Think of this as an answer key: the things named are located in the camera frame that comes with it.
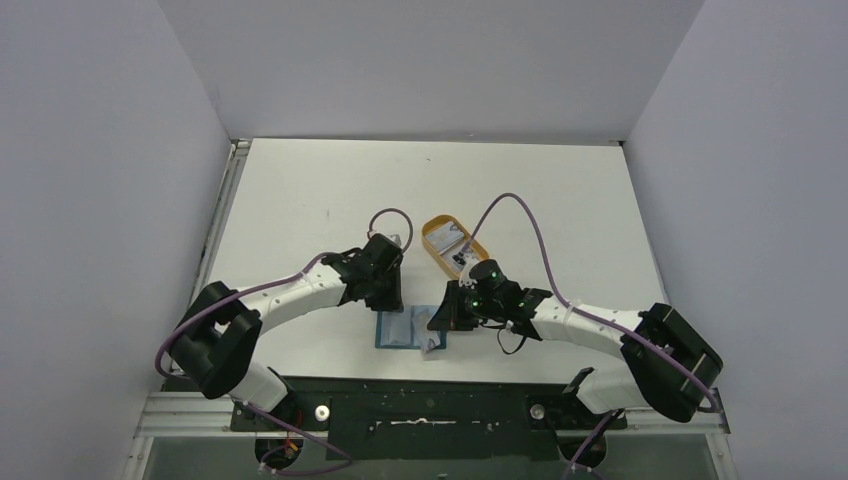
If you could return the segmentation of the blue leather card holder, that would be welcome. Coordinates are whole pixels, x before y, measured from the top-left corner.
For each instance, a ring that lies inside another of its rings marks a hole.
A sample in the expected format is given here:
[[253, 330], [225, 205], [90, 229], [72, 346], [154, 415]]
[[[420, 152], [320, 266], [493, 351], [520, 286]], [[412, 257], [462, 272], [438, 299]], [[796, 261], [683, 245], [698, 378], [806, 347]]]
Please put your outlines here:
[[[403, 312], [379, 312], [377, 314], [375, 347], [377, 349], [393, 350], [418, 350], [412, 327], [412, 312], [415, 306], [430, 306], [437, 310], [434, 305], [413, 305], [406, 307]], [[447, 348], [447, 334], [440, 332], [443, 347]]]

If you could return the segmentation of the yellow oval tray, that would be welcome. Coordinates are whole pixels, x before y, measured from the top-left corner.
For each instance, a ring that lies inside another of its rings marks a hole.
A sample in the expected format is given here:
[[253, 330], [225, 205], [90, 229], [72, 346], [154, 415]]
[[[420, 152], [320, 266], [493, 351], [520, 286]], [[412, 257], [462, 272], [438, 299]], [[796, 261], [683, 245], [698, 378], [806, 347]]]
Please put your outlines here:
[[422, 245], [437, 265], [452, 279], [458, 280], [469, 262], [490, 258], [488, 251], [471, 239], [471, 231], [455, 217], [437, 215], [421, 227]]

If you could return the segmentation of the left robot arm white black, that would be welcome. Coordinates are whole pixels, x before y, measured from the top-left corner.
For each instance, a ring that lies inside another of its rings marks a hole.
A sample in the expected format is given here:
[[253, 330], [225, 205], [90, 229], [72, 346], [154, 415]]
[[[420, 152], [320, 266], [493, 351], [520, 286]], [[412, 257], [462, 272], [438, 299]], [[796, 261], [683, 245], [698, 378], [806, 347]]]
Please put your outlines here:
[[155, 356], [165, 356], [207, 399], [228, 396], [256, 408], [261, 421], [283, 429], [296, 402], [282, 377], [255, 359], [260, 337], [314, 311], [362, 302], [375, 312], [399, 312], [401, 246], [382, 234], [362, 247], [319, 253], [297, 273], [246, 289], [221, 281], [205, 286]]

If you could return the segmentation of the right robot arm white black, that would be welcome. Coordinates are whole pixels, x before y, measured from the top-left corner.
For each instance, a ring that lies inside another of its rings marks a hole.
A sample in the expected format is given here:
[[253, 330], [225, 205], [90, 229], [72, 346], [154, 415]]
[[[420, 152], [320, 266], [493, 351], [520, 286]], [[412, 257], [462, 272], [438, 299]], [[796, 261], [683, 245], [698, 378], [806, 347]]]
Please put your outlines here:
[[565, 419], [586, 427], [600, 414], [650, 407], [679, 423], [715, 407], [709, 389], [724, 368], [720, 355], [672, 306], [611, 310], [566, 302], [550, 290], [509, 279], [494, 260], [470, 266], [447, 283], [427, 327], [472, 331], [487, 322], [536, 341], [562, 341], [619, 361], [589, 367], [562, 400]]

